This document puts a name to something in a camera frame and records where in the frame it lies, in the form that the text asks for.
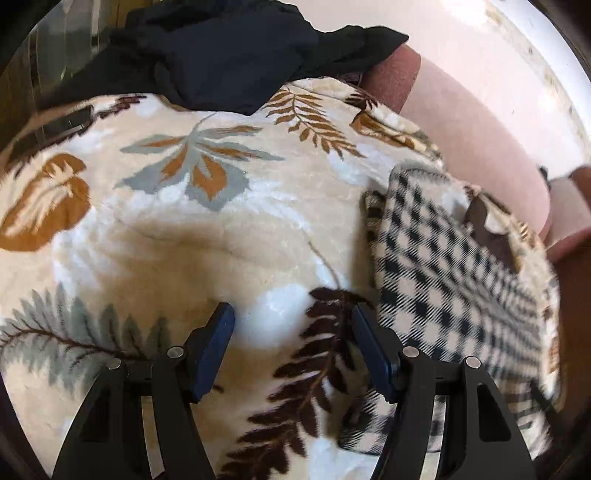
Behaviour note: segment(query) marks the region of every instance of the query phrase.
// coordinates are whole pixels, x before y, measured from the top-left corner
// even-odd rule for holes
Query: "sofa armrest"
[[[555,263],[591,236],[591,210],[572,179],[550,182],[552,225],[545,239],[548,260]]]

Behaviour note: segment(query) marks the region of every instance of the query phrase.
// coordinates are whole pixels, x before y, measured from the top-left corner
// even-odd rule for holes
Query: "brown fern leaf print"
[[[352,93],[345,99],[347,105],[354,106],[360,110],[371,110],[378,106],[378,100],[369,92],[361,88],[355,88],[355,93]]]
[[[327,154],[335,151],[341,159],[344,151],[363,157],[357,147],[331,123],[322,110],[321,101],[316,95],[294,93],[285,87],[263,109],[270,109],[267,117],[278,115],[276,125],[287,123],[288,132],[299,132],[302,142],[310,139],[315,147],[320,145]]]
[[[314,304],[306,315],[312,323],[300,334],[306,343],[291,356],[293,361],[273,375],[285,381],[268,397],[277,406],[248,418],[256,428],[238,439],[243,447],[228,453],[230,461],[222,467],[218,480],[268,480],[272,470],[287,473],[288,447],[306,457],[303,432],[319,436],[314,400],[322,410],[331,412],[327,384],[347,393],[337,358],[349,370],[355,369],[348,344],[352,339],[350,319],[354,306],[368,301],[327,287],[316,288],[310,295]]]

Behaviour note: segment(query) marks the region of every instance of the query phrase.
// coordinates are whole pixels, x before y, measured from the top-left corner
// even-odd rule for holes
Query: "orange leaf print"
[[[405,134],[383,126],[365,112],[357,114],[351,123],[351,128],[360,135],[376,138],[393,147],[414,149],[414,143]]]
[[[90,209],[89,189],[77,173],[86,169],[70,154],[49,159],[29,182],[0,225],[0,248],[34,252],[69,230]]]
[[[156,142],[146,143],[145,147],[168,147],[170,145],[176,145],[179,143],[184,137],[176,137],[176,138],[166,138],[164,140],[157,140]]]
[[[185,145],[176,157],[168,162],[162,169],[162,179],[160,181],[168,180],[174,176],[176,172],[183,166],[185,157],[187,156],[187,145]]]
[[[199,186],[207,194],[207,198],[212,200],[215,196],[220,193],[228,184],[228,177],[223,167],[214,162],[207,155],[203,156],[205,166],[211,175],[209,178],[206,177],[199,167],[193,168],[193,186]]]

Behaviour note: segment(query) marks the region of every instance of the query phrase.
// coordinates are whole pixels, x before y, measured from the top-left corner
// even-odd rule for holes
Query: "brown patch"
[[[52,183],[52,176],[70,168],[71,177]],[[17,204],[8,212],[0,226],[0,248],[14,252],[34,252],[50,242],[60,231],[74,227],[90,209],[89,188],[75,174],[85,170],[84,162],[70,154],[49,159],[25,188]],[[57,204],[48,195],[60,189],[65,195]],[[39,202],[48,202],[39,209]],[[32,210],[35,202],[37,210]]]
[[[195,167],[193,169],[193,185],[201,187],[207,194],[207,198],[212,200],[228,185],[228,176],[223,167],[207,155],[203,156],[203,161],[211,176],[206,177],[199,167]]]
[[[476,197],[472,200],[466,211],[464,224],[471,223],[473,226],[472,238],[479,245],[486,247],[499,262],[513,274],[516,274],[515,258],[513,257],[513,251],[509,244],[508,235],[489,232],[485,227],[487,216],[488,209],[486,208],[486,204],[481,198]]]

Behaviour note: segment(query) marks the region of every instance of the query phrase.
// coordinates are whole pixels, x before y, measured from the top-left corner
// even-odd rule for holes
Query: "fern leaf print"
[[[328,386],[348,392],[339,364],[355,369],[348,343],[350,319],[354,306],[368,301],[327,287],[312,290],[310,296],[314,304],[306,316],[312,322],[300,334],[305,344],[273,375],[284,381],[267,398],[275,406],[248,418],[255,427],[237,440],[240,448],[228,453],[230,460],[222,466],[218,480],[268,480],[273,470],[287,473],[288,449],[305,458],[304,434],[320,435],[317,408],[332,410]]]
[[[275,124],[286,123],[288,132],[299,132],[300,141],[312,141],[315,147],[320,146],[327,154],[337,152],[341,160],[346,151],[355,157],[363,157],[357,147],[347,140],[322,110],[322,99],[316,95],[294,93],[288,87],[277,92],[263,106],[269,109],[267,116],[277,115]]]
[[[30,300],[21,300],[20,310],[2,320],[1,364],[22,361],[30,371],[47,365],[49,383],[61,380],[70,392],[80,380],[87,391],[111,358],[148,360],[171,343],[166,319],[157,319],[144,340],[132,317],[121,326],[108,305],[93,318],[80,299],[68,301],[61,284],[53,297],[33,290]]]

